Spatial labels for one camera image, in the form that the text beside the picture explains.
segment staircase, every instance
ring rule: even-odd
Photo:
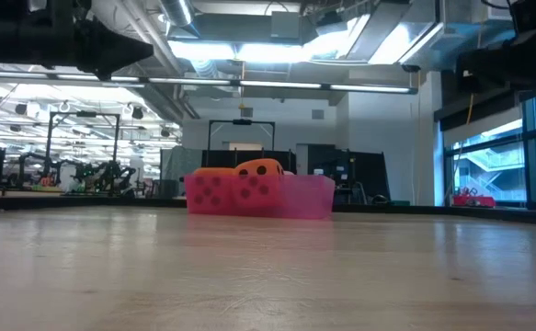
[[[525,189],[502,190],[486,180],[471,176],[460,177],[460,187],[476,188],[478,195],[493,197],[498,201],[520,201],[527,199],[527,191]]]

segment wooden table surface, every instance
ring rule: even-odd
[[[0,331],[536,330],[536,226],[0,213]]]

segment black partition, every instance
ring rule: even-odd
[[[307,169],[312,174],[322,169],[338,185],[359,182],[366,196],[391,198],[386,160],[383,153],[359,153],[337,150],[328,145],[309,146]]]
[[[275,159],[284,170],[296,174],[296,154],[292,151],[203,151],[201,164],[205,167],[237,167],[260,158]]]

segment pink basket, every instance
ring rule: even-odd
[[[335,182],[322,176],[188,175],[189,213],[323,219],[331,215]]]

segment white wall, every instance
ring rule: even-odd
[[[442,142],[433,112],[441,105],[439,73],[428,74],[419,95],[347,94],[336,108],[326,100],[248,99],[253,120],[276,121],[276,150],[296,151],[297,144],[334,144],[364,153],[384,153],[393,200],[416,205],[442,202]],[[208,120],[240,118],[239,99],[190,100],[202,120],[184,122],[183,145],[205,149]],[[324,109],[324,120],[311,120],[312,109]],[[271,138],[257,126],[227,124],[212,136],[212,149],[224,142],[260,143],[271,147]]]
[[[337,149],[349,148],[349,93],[337,105],[335,145]]]
[[[287,99],[284,103],[272,99],[246,99],[246,107],[254,109],[252,120],[276,122],[276,150],[296,150],[299,143],[335,144],[336,108],[329,107],[326,100]],[[206,149],[209,120],[240,119],[240,99],[228,98],[213,101],[209,98],[193,98],[190,104],[202,117],[201,120],[186,120],[183,127],[182,144],[186,148]],[[325,111],[324,120],[312,120],[313,109]],[[215,123],[212,130],[221,126]],[[260,143],[271,149],[271,132],[269,125],[234,126],[223,125],[212,135],[211,149],[222,149],[224,142]]]
[[[349,96],[351,151],[384,153],[393,200],[413,201],[413,153],[416,141],[411,105],[416,96],[352,93]]]
[[[436,205],[438,191],[442,191],[442,188],[436,189],[442,184],[442,169],[437,169],[442,165],[442,154],[436,155],[441,143],[433,112],[439,109],[440,102],[439,73],[429,74],[419,94],[414,96],[348,95],[348,148],[356,152],[384,153],[393,200]],[[343,103],[339,104],[339,114],[344,107]],[[343,123],[338,123],[337,128],[345,130]]]

